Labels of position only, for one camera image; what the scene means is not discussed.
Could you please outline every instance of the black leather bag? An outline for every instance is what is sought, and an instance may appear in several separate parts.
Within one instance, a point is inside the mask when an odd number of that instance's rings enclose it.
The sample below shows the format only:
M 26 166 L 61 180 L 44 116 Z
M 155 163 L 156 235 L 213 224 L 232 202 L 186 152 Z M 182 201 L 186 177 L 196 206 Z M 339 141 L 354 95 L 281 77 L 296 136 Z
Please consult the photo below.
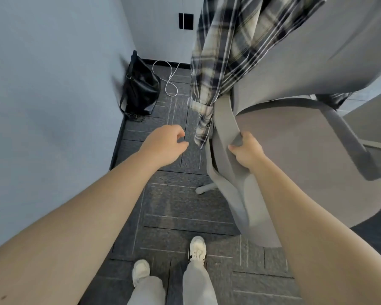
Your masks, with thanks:
M 120 109 L 129 119 L 137 119 L 138 115 L 150 115 L 155 107 L 161 90 L 161 79 L 133 51 L 128 66 Z M 127 97 L 127 107 L 122 108 L 123 99 Z

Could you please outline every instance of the charging cable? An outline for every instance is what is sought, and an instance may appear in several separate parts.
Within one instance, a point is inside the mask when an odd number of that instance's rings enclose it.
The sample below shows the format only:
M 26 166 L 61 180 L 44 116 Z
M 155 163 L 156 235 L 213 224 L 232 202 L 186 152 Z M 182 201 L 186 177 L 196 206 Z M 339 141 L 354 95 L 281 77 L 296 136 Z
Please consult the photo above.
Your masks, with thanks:
M 152 72 L 153 72 L 154 74 L 156 74 L 155 71 L 154 71 L 154 65 L 155 65 L 155 63 L 157 63 L 157 62 L 159 62 L 159 61 L 168 63 L 169 67 L 171 68 L 171 74 L 169 75 L 168 80 L 165 80 L 165 79 L 162 79 L 162 78 L 161 78 L 161 80 L 163 80 L 163 81 L 165 81 L 165 82 L 167 83 L 167 84 L 165 85 L 165 93 L 166 93 L 168 96 L 170 96 L 170 97 L 175 97 L 175 96 L 178 95 L 178 88 L 177 88 L 176 85 L 174 85 L 170 80 L 172 79 L 173 75 L 175 75 L 176 70 L 178 69 L 180 63 L 178 63 L 178 66 L 176 67 L 175 71 L 172 72 L 172 66 L 169 64 L 168 61 L 157 60 L 157 61 L 155 61 L 154 64 L 152 65 Z M 167 86 L 168 86 L 168 84 L 173 85 L 173 87 L 176 89 L 176 93 L 175 93 L 174 95 L 171 95 L 171 94 L 168 93 L 168 91 L 167 91 Z

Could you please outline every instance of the hand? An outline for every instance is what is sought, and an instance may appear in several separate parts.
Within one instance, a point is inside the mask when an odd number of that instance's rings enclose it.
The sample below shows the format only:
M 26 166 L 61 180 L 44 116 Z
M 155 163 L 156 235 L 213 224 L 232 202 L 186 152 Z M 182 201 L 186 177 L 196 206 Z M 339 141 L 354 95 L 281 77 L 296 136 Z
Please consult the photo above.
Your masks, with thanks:
M 242 146 L 229 145 L 228 148 L 231 153 L 236 156 L 237 161 L 245 168 L 252 169 L 254 164 L 258 162 L 260 158 L 265 157 L 262 146 L 254 138 L 252 133 L 243 131 L 241 132 L 243 137 Z
M 145 158 L 152 159 L 157 169 L 176 161 L 188 148 L 189 142 L 178 143 L 178 139 L 185 136 L 179 125 L 164 125 L 155 129 L 142 143 L 139 153 Z

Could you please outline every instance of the baseboard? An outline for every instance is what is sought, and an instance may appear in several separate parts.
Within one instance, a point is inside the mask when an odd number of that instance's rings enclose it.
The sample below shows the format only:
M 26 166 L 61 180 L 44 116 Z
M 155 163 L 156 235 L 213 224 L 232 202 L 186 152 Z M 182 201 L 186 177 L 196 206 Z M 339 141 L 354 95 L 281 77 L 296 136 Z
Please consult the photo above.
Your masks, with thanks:
M 142 59 L 146 64 L 151 64 L 153 65 L 155 63 L 156 60 L 152 60 L 152 59 Z M 178 62 L 169 62 L 169 64 L 173 67 L 173 68 L 176 68 L 178 66 Z M 158 63 L 156 64 L 158 66 L 166 66 L 166 67 L 169 67 L 169 65 L 167 64 L 167 62 L 163 62 L 161 60 L 158 61 Z M 183 68 L 183 69 L 191 69 L 191 65 L 189 63 L 179 63 L 179 66 L 178 68 Z
M 117 141 L 116 141 L 115 149 L 113 151 L 112 162 L 110 163 L 110 169 L 109 170 L 113 169 L 116 166 L 117 156 L 119 154 L 119 149 L 120 149 L 120 145 L 121 145 L 121 140 L 123 138 L 124 127 L 126 126 L 126 121 L 127 121 L 127 118 L 123 114 L 123 120 L 122 120 L 121 125 L 120 125 L 119 134 L 117 135 Z

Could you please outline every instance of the chair base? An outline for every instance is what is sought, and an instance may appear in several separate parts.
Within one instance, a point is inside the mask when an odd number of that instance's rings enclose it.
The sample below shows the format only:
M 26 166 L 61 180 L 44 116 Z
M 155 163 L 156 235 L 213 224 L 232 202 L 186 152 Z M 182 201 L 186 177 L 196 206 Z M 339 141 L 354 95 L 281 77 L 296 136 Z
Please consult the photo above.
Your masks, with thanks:
M 209 190 L 217 189 L 217 185 L 214 183 L 210 183 L 208 185 L 200 186 L 197 189 L 195 189 L 196 194 L 202 195 L 203 193 L 206 193 Z

